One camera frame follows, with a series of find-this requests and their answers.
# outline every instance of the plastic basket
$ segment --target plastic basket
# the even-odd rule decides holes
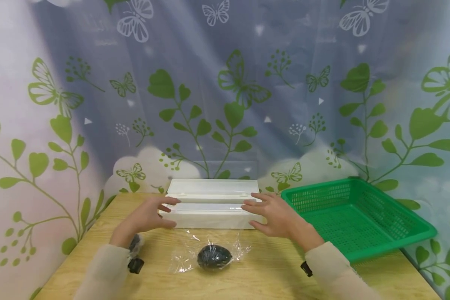
[[[357,177],[295,187],[282,197],[351,263],[437,234],[423,218]]]

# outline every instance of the person's left hand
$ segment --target person's left hand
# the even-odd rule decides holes
[[[157,228],[174,228],[174,221],[164,220],[159,211],[170,212],[164,204],[176,205],[181,201],[172,197],[149,197],[140,204],[120,225],[114,230],[110,244],[127,248],[133,236],[137,233],[154,230]]]

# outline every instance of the beige sleeve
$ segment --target beige sleeve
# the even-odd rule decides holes
[[[326,242],[305,254],[307,265],[320,287],[336,300],[379,300],[380,296],[370,288],[350,266],[342,253]]]
[[[74,300],[118,299],[118,291],[128,274],[128,254],[122,247],[102,246],[88,267]]]

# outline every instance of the fabric backdrop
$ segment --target fabric backdrop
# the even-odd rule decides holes
[[[436,226],[450,300],[450,0],[0,1],[0,299],[117,193],[351,175]]]

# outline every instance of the tabletop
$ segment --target tabletop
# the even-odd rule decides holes
[[[118,195],[35,299],[73,299],[96,251],[108,243],[120,221],[151,195]],[[145,265],[139,274],[128,275],[120,299],[330,299],[313,277],[308,278],[301,270],[303,253],[290,241],[266,237],[256,230],[238,232],[190,230],[186,233],[186,230],[174,229],[144,233],[140,258]],[[192,239],[191,235],[201,241]],[[187,258],[187,249],[200,250],[200,244],[208,238],[211,242],[223,243],[238,239],[241,246],[250,247],[250,251],[219,272],[203,272],[199,268],[171,272],[178,266],[174,259],[177,253]],[[400,251],[354,265],[354,268],[383,299],[440,299]]]

